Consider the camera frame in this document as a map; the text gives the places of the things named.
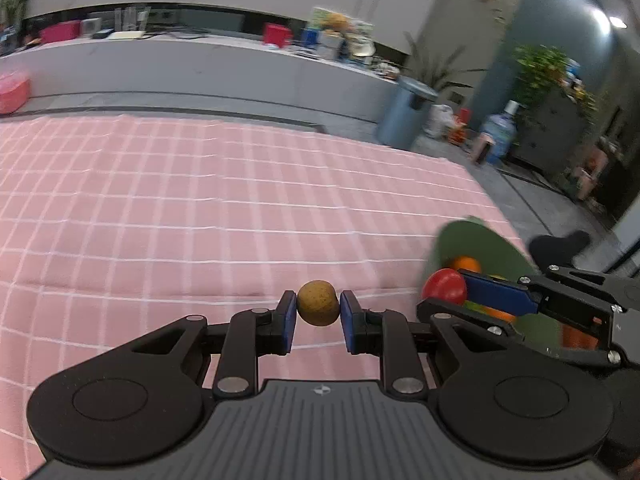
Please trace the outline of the grey drawer cabinet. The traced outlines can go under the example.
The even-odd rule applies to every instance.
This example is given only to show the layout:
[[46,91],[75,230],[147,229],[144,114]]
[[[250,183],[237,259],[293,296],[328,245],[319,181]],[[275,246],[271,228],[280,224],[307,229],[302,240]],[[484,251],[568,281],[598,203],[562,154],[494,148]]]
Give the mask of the grey drawer cabinet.
[[518,124],[509,155],[546,176],[561,172],[587,129],[578,104],[564,90],[550,91]]

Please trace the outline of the black sock foot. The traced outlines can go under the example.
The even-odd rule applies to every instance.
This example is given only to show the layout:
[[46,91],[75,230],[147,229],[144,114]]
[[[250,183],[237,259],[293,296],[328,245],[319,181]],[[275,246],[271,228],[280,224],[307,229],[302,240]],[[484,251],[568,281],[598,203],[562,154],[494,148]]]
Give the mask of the black sock foot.
[[591,236],[583,230],[575,230],[565,236],[538,235],[527,245],[530,258],[537,268],[545,271],[549,266],[572,268],[574,259],[591,243]]

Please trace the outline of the kiwi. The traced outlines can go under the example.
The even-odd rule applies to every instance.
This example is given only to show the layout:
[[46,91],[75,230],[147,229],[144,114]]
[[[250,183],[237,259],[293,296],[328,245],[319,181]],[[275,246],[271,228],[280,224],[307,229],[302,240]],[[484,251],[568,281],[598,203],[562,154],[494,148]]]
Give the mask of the kiwi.
[[303,285],[297,293],[297,312],[312,326],[333,324],[340,316],[340,305],[334,287],[321,280]]

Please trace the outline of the red tomato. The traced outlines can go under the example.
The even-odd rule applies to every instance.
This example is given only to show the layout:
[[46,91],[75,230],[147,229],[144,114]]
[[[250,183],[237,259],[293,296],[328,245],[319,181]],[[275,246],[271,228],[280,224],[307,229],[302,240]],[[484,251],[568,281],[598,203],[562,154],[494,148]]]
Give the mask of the red tomato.
[[442,268],[434,272],[424,283],[423,300],[435,298],[462,306],[468,299],[468,290],[463,276],[454,269]]

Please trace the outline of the pink box on shelf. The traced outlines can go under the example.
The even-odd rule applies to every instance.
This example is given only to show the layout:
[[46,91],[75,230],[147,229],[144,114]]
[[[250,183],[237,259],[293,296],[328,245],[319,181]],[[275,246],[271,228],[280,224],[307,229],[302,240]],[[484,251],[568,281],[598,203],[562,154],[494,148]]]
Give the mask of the pink box on shelf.
[[81,21],[73,20],[50,25],[40,30],[43,44],[68,41],[80,36]]

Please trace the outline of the white plastic bag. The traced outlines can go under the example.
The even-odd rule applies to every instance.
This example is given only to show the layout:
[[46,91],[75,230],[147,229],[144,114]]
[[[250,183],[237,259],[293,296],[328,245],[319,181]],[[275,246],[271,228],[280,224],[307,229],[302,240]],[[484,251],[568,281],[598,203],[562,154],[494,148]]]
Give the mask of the white plastic bag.
[[454,110],[446,104],[434,104],[430,108],[423,131],[430,138],[439,139],[455,125],[457,118]]

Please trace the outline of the teddy bear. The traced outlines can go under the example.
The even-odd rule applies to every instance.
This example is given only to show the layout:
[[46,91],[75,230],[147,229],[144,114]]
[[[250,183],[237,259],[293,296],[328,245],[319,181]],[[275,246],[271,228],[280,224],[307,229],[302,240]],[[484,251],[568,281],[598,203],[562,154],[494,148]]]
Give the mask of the teddy bear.
[[332,30],[336,34],[346,34],[350,26],[352,26],[350,17],[337,12],[329,12],[321,21],[322,30]]

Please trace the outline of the red box on shelf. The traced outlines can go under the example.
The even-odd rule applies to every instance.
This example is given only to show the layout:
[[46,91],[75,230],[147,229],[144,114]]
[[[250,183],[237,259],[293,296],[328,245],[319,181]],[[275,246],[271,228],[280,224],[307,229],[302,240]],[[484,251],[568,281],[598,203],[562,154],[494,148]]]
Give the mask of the red box on shelf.
[[279,49],[288,47],[293,38],[292,30],[284,25],[267,23],[262,32],[262,42]]

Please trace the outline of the blue-grey trash bin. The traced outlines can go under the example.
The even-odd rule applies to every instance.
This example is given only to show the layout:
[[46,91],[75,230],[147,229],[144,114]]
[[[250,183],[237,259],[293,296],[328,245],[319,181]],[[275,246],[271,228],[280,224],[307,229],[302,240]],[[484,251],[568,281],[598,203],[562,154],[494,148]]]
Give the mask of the blue-grey trash bin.
[[375,130],[381,144],[410,151],[438,93],[421,81],[401,77],[398,87]]

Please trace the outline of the potted plant behind bin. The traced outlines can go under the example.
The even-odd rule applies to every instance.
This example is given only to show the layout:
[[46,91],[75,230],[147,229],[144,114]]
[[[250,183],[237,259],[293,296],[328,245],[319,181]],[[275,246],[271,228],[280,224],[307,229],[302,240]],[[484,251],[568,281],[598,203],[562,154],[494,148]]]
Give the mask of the potted plant behind bin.
[[450,54],[441,56],[440,54],[429,54],[426,47],[421,46],[410,32],[404,32],[404,36],[410,48],[410,55],[402,73],[422,82],[436,92],[448,89],[472,89],[472,84],[460,81],[459,78],[465,74],[478,74],[485,71],[484,68],[460,68],[457,66],[460,56],[468,50],[468,46],[464,44],[456,47]]

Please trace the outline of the pink storage box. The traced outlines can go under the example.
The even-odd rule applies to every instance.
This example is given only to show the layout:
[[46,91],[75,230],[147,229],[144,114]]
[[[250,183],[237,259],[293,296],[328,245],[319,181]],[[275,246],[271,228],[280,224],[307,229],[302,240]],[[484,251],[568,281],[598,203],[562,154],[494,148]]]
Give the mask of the pink storage box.
[[30,97],[30,78],[24,72],[4,72],[0,76],[0,114],[19,110]]

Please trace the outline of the small pink heater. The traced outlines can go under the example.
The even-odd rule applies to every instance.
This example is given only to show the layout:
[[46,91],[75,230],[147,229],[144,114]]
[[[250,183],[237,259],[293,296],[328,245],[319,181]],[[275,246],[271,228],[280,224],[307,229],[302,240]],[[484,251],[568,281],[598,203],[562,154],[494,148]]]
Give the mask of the small pink heater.
[[477,165],[483,165],[494,146],[495,140],[489,133],[480,133],[475,139],[472,150],[470,151],[471,162]]

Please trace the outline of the white wifi router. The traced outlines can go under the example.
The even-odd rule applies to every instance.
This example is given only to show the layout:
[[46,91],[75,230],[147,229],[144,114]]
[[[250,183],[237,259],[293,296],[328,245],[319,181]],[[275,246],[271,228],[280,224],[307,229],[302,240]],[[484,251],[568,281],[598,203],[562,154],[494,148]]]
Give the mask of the white wifi router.
[[114,30],[107,36],[108,40],[137,40],[146,34],[151,8],[136,6],[117,8],[114,11]]

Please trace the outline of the blue water jug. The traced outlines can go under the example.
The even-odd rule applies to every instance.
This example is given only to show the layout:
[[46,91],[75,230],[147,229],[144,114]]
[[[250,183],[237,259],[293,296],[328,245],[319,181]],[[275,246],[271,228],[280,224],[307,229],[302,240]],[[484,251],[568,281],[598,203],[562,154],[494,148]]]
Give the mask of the blue water jug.
[[487,155],[487,161],[490,164],[497,165],[509,151],[516,136],[514,118],[519,107],[519,102],[510,100],[501,113],[492,114],[485,118],[480,130],[482,133],[488,134],[494,141],[494,145]]

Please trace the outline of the pink checkered cloth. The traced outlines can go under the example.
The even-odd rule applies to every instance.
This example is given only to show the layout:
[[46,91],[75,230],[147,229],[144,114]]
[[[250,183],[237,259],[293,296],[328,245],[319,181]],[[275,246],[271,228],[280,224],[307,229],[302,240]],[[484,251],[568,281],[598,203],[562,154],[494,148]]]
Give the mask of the pink checkered cloth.
[[226,322],[312,280],[410,313],[439,229],[514,240],[460,165],[329,134],[184,118],[1,126],[1,474],[41,454],[27,400],[191,313]]

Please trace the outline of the orange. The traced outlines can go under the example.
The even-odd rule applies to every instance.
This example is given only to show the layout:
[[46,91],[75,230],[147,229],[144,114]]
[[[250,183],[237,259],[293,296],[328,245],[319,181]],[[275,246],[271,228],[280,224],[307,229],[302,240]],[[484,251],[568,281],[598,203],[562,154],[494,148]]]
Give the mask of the orange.
[[465,270],[474,273],[482,272],[482,265],[480,262],[469,256],[459,256],[451,260],[450,266],[457,271]]
[[494,308],[490,308],[490,307],[483,307],[483,311],[487,314],[492,316],[493,318],[498,318],[499,320],[503,320],[506,323],[515,323],[516,320],[518,319],[515,315],[510,314],[508,312],[503,312]]
[[562,326],[562,346],[564,348],[596,350],[599,341],[572,326]]

